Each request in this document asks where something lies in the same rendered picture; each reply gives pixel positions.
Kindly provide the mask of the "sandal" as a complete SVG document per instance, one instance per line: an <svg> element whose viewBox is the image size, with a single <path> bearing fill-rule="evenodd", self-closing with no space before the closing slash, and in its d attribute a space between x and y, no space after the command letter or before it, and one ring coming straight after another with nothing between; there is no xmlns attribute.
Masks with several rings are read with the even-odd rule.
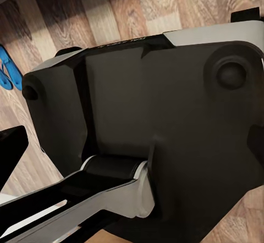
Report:
<svg viewBox="0 0 264 243"><path fill-rule="evenodd" d="M0 44L0 59L2 60L2 71L3 66L5 65L8 74L10 76L10 81L18 88L22 90L22 74L18 67L14 64L13 60L10 58L9 54L7 53L6 49Z"/></svg>
<svg viewBox="0 0 264 243"><path fill-rule="evenodd" d="M11 90L13 88L13 83L10 79L5 75L5 73L0 69L0 85L7 90Z"/></svg>

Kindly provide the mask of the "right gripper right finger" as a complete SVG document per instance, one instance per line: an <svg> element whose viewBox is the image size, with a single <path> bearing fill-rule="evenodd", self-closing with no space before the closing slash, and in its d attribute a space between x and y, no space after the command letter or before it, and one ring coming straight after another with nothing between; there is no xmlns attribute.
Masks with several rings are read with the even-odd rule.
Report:
<svg viewBox="0 0 264 243"><path fill-rule="evenodd" d="M264 169L264 127L252 125L246 143Z"/></svg>

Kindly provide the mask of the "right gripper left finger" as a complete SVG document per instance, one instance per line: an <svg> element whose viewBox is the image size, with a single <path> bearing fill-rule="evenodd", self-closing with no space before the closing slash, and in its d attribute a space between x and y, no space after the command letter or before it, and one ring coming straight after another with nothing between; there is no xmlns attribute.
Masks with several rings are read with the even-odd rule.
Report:
<svg viewBox="0 0 264 243"><path fill-rule="evenodd" d="M29 146L23 125L0 131L0 191Z"/></svg>

